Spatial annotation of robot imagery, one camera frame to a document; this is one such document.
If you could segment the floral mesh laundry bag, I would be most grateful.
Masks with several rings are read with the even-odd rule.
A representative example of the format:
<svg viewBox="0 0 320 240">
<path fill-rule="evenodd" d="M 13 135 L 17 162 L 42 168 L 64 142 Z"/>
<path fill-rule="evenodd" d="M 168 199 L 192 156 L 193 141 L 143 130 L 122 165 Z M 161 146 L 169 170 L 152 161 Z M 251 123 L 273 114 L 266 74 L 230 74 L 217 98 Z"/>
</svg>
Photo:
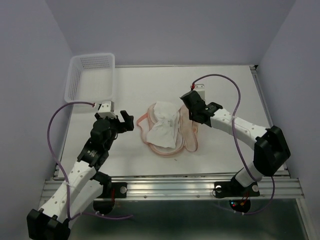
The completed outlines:
<svg viewBox="0 0 320 240">
<path fill-rule="evenodd" d="M 147 112 L 136 121 L 137 127 L 140 128 L 140 136 L 142 142 L 146 144 L 150 148 L 150 150 L 153 151 L 155 154 L 165 157 L 178 154 L 180 151 L 184 149 L 191 153 L 196 152 L 199 147 L 198 123 L 189 119 L 189 110 L 185 105 L 182 105 L 181 107 L 176 106 L 179 112 L 179 120 L 175 148 L 159 147 L 147 142 L 147 133 L 154 125 L 154 123 L 150 120 L 148 112 L 151 111 L 151 108 L 154 105 L 155 103 L 149 106 Z"/>
</svg>

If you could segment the white bra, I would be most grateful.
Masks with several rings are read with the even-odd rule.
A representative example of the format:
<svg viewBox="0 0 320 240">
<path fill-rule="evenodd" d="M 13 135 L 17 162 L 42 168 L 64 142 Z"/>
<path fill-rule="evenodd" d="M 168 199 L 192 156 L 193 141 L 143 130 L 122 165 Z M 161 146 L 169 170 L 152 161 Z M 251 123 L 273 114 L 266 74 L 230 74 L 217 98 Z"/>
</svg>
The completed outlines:
<svg viewBox="0 0 320 240">
<path fill-rule="evenodd" d="M 146 141 L 158 147 L 175 149 L 180 118 L 176 105 L 157 101 L 148 116 L 153 126 L 146 135 Z"/>
</svg>

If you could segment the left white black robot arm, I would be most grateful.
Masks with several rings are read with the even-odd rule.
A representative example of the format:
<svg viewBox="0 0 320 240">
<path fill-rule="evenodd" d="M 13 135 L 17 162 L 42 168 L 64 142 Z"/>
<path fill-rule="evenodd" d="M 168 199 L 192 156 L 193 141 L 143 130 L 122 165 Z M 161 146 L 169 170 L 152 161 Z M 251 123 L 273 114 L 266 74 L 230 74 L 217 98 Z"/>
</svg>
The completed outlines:
<svg viewBox="0 0 320 240">
<path fill-rule="evenodd" d="M 120 111 L 123 121 L 113 112 L 98 112 L 90 137 L 77 157 L 67 179 L 38 210 L 26 217 L 32 240 L 67 240 L 72 224 L 97 197 L 111 193 L 111 177 L 100 172 L 119 134 L 134 130 L 134 117 Z"/>
</svg>

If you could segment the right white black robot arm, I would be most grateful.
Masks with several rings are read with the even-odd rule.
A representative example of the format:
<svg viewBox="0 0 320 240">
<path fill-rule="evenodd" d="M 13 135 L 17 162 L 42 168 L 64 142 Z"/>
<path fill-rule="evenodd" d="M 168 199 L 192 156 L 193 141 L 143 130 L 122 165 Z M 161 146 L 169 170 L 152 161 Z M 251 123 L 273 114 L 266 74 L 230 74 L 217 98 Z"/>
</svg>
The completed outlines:
<svg viewBox="0 0 320 240">
<path fill-rule="evenodd" d="M 253 150 L 253 161 L 244 164 L 230 181 L 217 183 L 217 198 L 240 197 L 252 189 L 251 185 L 263 177 L 273 177 L 291 156 L 282 130 L 255 125 L 228 112 L 221 105 L 206 104 L 200 94 L 191 90 L 181 96 L 189 111 L 190 120 L 233 136 L 234 143 L 245 143 Z"/>
</svg>

